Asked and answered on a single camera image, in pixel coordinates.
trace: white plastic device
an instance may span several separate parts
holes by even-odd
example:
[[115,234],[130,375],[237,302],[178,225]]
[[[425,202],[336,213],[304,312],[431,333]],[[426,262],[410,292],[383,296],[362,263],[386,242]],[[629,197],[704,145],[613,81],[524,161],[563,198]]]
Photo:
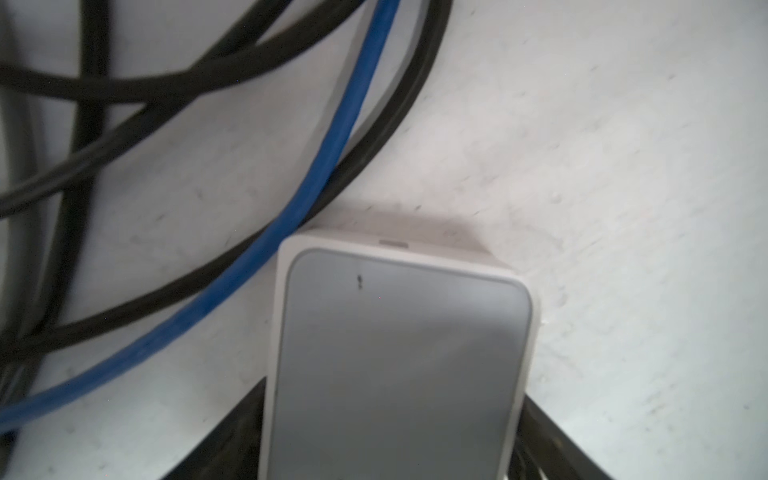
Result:
[[259,479],[501,480],[538,324],[535,295],[487,254],[286,239]]

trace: gray cable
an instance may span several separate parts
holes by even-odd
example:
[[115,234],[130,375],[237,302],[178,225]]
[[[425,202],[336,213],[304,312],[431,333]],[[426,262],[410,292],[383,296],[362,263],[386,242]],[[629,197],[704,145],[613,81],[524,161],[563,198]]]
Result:
[[[0,2],[0,58],[16,62],[18,50],[6,5]],[[27,98],[0,89],[0,120],[5,136],[8,183],[13,185],[38,173],[31,114]],[[44,255],[40,207],[8,219],[8,249],[5,281],[0,292],[0,344],[16,340],[37,293]]]

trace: blue cable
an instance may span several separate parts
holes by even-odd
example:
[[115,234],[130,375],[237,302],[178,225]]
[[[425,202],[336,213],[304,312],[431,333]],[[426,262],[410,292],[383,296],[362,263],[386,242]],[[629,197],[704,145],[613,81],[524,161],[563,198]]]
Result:
[[304,180],[280,215],[248,250],[194,300],[149,333],[78,376],[0,410],[0,433],[53,412],[119,377],[168,346],[200,322],[262,267],[285,237],[298,228],[341,157],[379,63],[399,0],[379,0],[355,69],[328,133]]

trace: black cable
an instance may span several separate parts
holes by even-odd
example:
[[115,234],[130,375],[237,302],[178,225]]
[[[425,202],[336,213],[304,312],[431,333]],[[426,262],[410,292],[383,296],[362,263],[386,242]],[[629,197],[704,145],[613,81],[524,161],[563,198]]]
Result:
[[[257,56],[262,55],[269,59],[267,63],[261,60],[255,61],[257,64],[269,65],[270,68],[279,67],[325,38],[359,7],[361,1],[325,0],[297,23],[271,39],[255,47],[246,47],[237,42],[238,38],[247,34],[247,30],[240,30],[244,28],[246,17],[254,23],[258,23],[259,20],[263,22],[266,17],[262,15],[253,18],[255,8],[253,7],[195,65],[207,65],[210,61],[216,61],[218,57],[231,55],[236,50],[244,48],[257,52]],[[254,61],[237,58],[238,61]],[[176,98],[168,103],[168,97],[163,97],[165,103],[147,105],[131,115],[119,127],[70,155],[65,161],[0,194],[0,218],[23,210],[42,198],[93,176],[101,168],[155,132],[194,100],[194,96],[190,96]]]
[[[435,61],[442,36],[445,33],[445,27],[448,24],[451,3],[451,0],[430,1],[418,44],[408,67],[392,93],[392,97],[387,101],[366,134],[339,162],[317,202],[304,218],[303,224],[315,217],[362,172],[362,169],[379,153],[384,143],[400,125],[421,91]],[[4,346],[0,349],[0,364],[21,361],[84,342],[126,326],[194,295],[238,258],[261,235],[264,228],[209,263],[154,292],[144,294],[75,323],[21,339],[12,346]]]
[[[260,0],[255,3],[238,22],[206,53],[204,60],[212,55],[227,55],[228,53],[242,48],[249,43],[256,41],[266,30],[277,20],[280,14],[287,8],[290,0]],[[169,107],[167,105],[158,105],[150,107],[153,109],[165,109],[169,118],[173,116],[180,108]],[[38,335],[41,330],[32,332],[32,335]]]
[[[80,1],[80,72],[106,75],[109,64],[109,0]],[[79,103],[74,113],[71,150],[90,144],[101,135],[106,120],[103,104]],[[88,222],[94,179],[87,178],[65,190],[41,281],[40,293],[31,315],[33,332],[53,326],[58,320],[74,276]],[[0,405],[24,398],[35,381],[40,359],[14,368],[7,366],[0,383]],[[5,472],[17,432],[0,436],[0,472]]]
[[183,100],[208,91],[229,87],[238,82],[279,67],[286,56],[293,57],[316,44],[316,31],[311,24],[325,24],[331,31],[362,0],[332,0],[305,22],[291,36],[277,35],[262,45],[245,48],[229,56],[197,65],[186,71],[138,78],[71,78],[47,74],[0,62],[0,84],[16,91],[77,101],[134,103]]
[[[0,58],[18,59],[18,46],[6,5],[0,4]],[[8,184],[38,173],[31,108],[25,95],[0,89],[0,119],[5,144]],[[28,326],[35,304],[45,232],[41,206],[8,219],[5,278],[0,291],[0,343],[10,343]]]

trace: gray device panel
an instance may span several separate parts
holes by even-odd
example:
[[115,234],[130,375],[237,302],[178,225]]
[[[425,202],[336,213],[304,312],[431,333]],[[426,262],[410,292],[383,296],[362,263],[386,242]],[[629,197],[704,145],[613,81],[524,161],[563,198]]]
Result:
[[300,254],[288,273],[268,478],[497,478],[532,310],[509,279]]

